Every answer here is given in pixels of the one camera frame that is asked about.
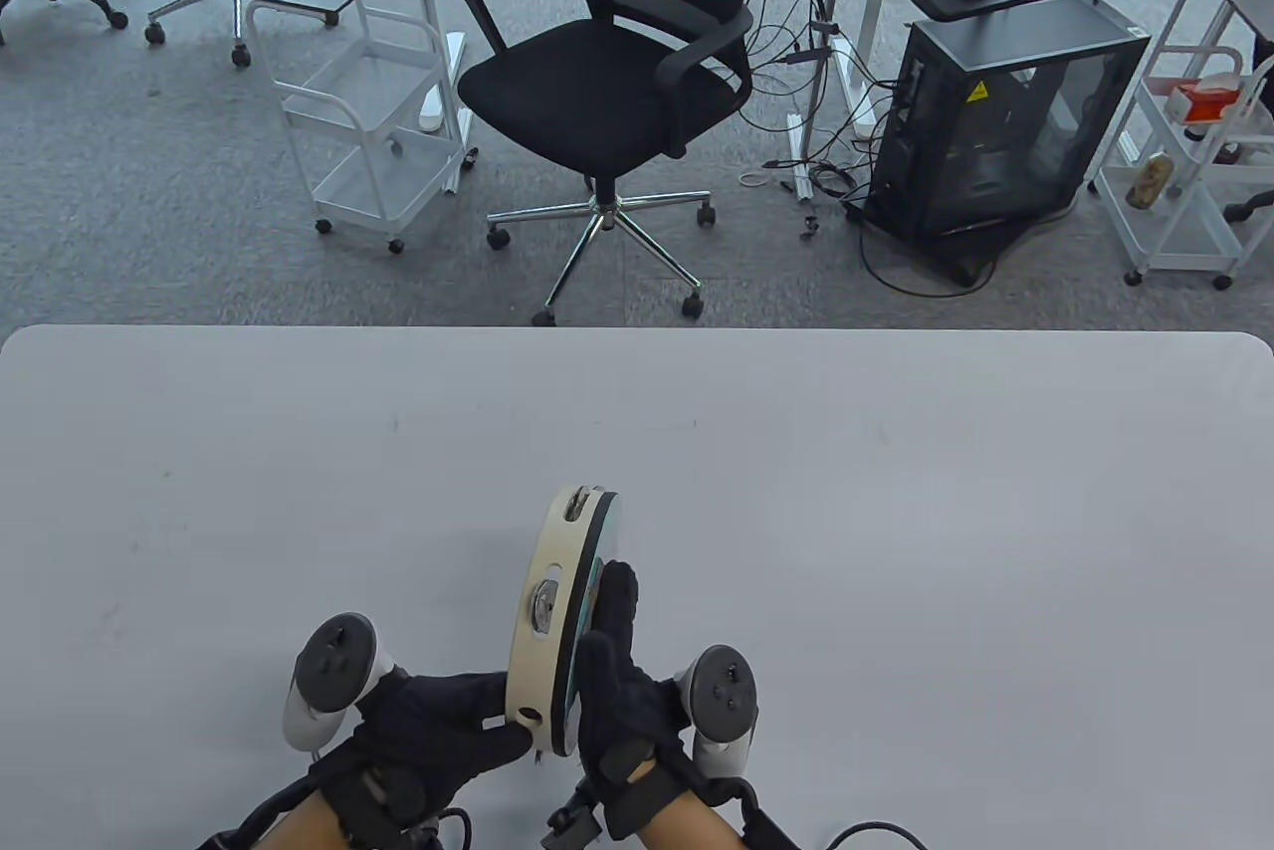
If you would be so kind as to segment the person's right hand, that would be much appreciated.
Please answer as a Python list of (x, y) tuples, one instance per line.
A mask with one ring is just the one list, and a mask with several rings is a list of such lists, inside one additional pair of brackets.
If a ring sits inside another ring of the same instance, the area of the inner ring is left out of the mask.
[(617, 799), (650, 760), (684, 754), (688, 719), (675, 682), (654, 679), (632, 658), (638, 595), (633, 568), (610, 559), (576, 647), (577, 751), (601, 803)]

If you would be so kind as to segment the person's left hand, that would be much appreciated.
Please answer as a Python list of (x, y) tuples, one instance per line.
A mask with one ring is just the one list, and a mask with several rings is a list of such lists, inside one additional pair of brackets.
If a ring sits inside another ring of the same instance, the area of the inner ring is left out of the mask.
[(358, 705), (349, 746), (369, 766), (409, 774), (428, 813), (445, 809), (466, 782), (533, 749), (527, 728), (506, 723), (506, 672), (387, 675)]

